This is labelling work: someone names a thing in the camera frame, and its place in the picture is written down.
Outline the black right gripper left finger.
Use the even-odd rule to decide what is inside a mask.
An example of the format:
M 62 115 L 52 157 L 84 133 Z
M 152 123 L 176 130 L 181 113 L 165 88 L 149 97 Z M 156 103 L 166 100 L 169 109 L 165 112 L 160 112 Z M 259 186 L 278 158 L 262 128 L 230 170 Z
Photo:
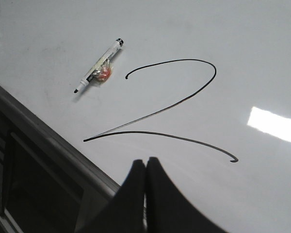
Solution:
M 130 171 L 110 202 L 80 233 L 142 233 L 144 232 L 144 195 L 146 167 L 135 160 Z

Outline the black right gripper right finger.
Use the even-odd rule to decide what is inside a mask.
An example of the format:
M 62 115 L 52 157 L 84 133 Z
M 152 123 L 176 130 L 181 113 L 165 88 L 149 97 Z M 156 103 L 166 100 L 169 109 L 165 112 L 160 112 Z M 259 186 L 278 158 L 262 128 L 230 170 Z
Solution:
M 225 233 L 178 190 L 156 157 L 146 165 L 146 221 L 149 233 Z

